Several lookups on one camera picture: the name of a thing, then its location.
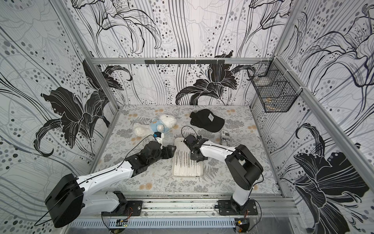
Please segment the straw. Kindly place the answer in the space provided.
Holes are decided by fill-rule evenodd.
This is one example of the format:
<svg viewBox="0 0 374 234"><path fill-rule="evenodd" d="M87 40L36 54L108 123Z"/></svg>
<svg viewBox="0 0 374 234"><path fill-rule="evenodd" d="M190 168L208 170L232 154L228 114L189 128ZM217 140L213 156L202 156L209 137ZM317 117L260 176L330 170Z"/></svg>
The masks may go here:
<svg viewBox="0 0 374 234"><path fill-rule="evenodd" d="M180 174L184 175L186 172L185 166L186 166L186 151L185 151L185 144L181 144L181 157L180 157Z"/></svg>
<svg viewBox="0 0 374 234"><path fill-rule="evenodd" d="M190 152L190 149L188 148L188 146L184 145L185 146L185 159L186 159L186 165L185 165L185 170L186 170L186 176L190 176L190 170L191 170L191 163L190 163L190 156L191 156L191 152Z"/></svg>

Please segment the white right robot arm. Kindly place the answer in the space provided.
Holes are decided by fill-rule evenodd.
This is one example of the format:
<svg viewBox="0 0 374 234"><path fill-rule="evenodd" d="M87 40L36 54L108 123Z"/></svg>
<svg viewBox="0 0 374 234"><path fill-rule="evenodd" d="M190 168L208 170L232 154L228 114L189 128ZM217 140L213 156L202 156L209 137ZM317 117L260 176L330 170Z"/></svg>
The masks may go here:
<svg viewBox="0 0 374 234"><path fill-rule="evenodd" d="M242 144L237 147L223 146L206 138L197 139L193 135L188 135L183 142L191 152L191 160L200 162L212 158L226 164L236 183L233 203L243 207L249 200L255 182L264 171L249 149Z"/></svg>

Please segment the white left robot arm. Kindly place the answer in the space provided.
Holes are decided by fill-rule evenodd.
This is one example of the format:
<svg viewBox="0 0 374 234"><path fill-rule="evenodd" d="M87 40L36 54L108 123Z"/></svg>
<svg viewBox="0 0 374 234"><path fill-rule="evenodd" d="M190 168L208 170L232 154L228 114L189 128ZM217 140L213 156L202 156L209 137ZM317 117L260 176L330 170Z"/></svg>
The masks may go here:
<svg viewBox="0 0 374 234"><path fill-rule="evenodd" d="M162 146L151 141L139 153L107 169L78 177L65 175L45 199L54 227L64 227L83 215L139 216L141 201L129 201L121 191L104 195L97 195L97 192L145 172L160 160L173 158L175 151L174 145Z"/></svg>

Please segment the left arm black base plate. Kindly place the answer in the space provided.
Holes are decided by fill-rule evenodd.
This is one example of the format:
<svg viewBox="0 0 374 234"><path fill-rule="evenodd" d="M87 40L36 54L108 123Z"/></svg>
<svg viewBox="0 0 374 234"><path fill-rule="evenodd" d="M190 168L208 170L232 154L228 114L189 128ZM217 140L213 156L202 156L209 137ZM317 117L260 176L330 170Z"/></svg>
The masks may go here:
<svg viewBox="0 0 374 234"><path fill-rule="evenodd" d="M120 203L112 212L102 212L104 217L133 217L140 216L142 211L143 201L130 200L126 203Z"/></svg>

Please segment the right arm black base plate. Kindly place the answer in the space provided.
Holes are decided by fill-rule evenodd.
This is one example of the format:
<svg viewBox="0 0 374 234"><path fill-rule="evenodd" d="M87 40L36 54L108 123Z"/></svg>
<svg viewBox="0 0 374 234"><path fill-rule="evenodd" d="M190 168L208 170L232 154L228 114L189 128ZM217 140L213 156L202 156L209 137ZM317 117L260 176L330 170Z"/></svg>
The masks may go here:
<svg viewBox="0 0 374 234"><path fill-rule="evenodd" d="M253 199L249 199L243 206L240 206L234 200L218 200L218 204L214 208L218 209L221 216L258 215L256 202Z"/></svg>

